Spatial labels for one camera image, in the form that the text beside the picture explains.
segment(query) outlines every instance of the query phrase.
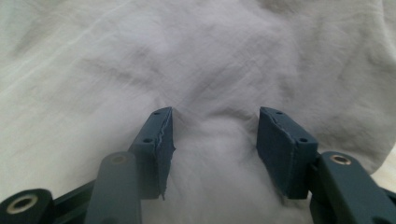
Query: white fabric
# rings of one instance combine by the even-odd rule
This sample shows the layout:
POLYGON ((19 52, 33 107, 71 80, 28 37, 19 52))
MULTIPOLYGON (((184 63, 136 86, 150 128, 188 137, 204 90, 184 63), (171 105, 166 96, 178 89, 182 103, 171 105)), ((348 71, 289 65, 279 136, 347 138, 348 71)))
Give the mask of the white fabric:
POLYGON ((4 0, 0 199, 54 197, 172 106, 166 200, 149 223, 310 223, 256 149, 260 106, 374 171, 396 136, 391 0, 4 0))

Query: white cloth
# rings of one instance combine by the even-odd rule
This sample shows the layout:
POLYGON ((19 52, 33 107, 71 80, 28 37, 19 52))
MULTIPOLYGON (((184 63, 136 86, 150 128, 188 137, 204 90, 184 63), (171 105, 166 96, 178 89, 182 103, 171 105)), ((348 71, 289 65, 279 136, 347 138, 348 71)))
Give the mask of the white cloth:
POLYGON ((0 199, 95 177, 151 111, 177 150, 149 223, 310 223, 255 149, 260 106, 372 172, 396 136, 396 2, 4 0, 0 199))

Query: wrinkled fabric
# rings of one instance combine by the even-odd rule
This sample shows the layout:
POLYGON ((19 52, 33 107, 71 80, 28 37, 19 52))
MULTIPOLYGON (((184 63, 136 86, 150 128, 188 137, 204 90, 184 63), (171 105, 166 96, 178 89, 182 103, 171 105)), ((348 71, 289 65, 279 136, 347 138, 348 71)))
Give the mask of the wrinkled fabric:
POLYGON ((56 198, 174 108, 166 200, 144 223, 311 223, 255 149, 260 106, 368 172, 396 136, 396 2, 5 0, 0 199, 56 198))

